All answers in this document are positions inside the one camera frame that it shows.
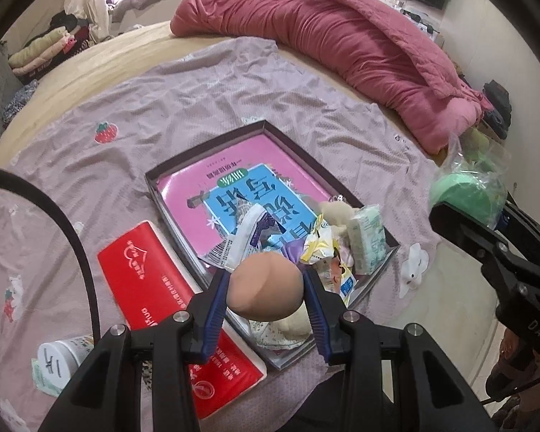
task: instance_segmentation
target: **strawberry print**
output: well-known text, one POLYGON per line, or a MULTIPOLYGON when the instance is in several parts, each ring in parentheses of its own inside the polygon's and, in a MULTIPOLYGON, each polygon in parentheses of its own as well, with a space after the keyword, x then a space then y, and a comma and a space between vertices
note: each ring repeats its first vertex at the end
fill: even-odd
POLYGON ((100 123, 96 128, 94 140, 100 144, 106 144, 114 141, 118 136, 118 127, 114 123, 100 123))
POLYGON ((22 315, 22 294, 24 289, 22 287, 22 280, 20 276, 15 278, 10 277, 10 285, 6 289, 4 294, 4 315, 8 318, 10 323, 15 322, 22 315))

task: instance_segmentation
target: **pink book cover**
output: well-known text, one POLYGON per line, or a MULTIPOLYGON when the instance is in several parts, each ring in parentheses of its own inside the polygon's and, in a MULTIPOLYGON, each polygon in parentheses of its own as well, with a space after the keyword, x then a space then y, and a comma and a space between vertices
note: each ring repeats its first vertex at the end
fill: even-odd
POLYGON ((315 214, 305 203, 330 198, 264 134, 245 139, 157 183, 168 211, 198 256, 235 228, 235 196, 260 203, 285 227, 275 243, 305 237, 315 214))

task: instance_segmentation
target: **purple wrapper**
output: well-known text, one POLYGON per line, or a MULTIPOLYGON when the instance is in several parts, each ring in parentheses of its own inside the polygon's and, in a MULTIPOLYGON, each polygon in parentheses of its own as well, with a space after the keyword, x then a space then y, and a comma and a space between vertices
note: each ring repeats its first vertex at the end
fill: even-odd
POLYGON ((298 262, 300 262, 300 257, 304 252, 304 242, 306 242, 305 237, 285 243, 280 249, 282 255, 288 258, 292 263, 298 264, 298 262))

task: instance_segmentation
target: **yellow snack wrapper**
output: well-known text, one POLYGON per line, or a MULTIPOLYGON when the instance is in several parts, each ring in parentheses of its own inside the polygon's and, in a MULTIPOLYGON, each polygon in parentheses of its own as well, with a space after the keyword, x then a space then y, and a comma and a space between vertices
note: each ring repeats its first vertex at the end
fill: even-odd
POLYGON ((356 285, 356 279, 348 266, 340 261, 339 253, 334 258, 324 258, 314 264, 314 269, 320 276, 324 289, 338 294, 346 307, 350 303, 350 294, 356 285))
POLYGON ((313 265, 324 258, 332 258, 333 256, 332 229, 324 220, 324 216, 320 214, 314 222, 312 232, 306 236, 300 261, 307 265, 313 265))

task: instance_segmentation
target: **barcode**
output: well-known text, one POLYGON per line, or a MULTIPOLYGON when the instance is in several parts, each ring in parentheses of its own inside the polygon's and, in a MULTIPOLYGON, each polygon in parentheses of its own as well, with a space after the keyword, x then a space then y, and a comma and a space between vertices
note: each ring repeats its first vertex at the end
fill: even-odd
POLYGON ((202 257, 206 263, 216 268, 224 268, 228 253, 233 242, 233 235, 228 235, 222 242, 218 243, 212 250, 202 257))

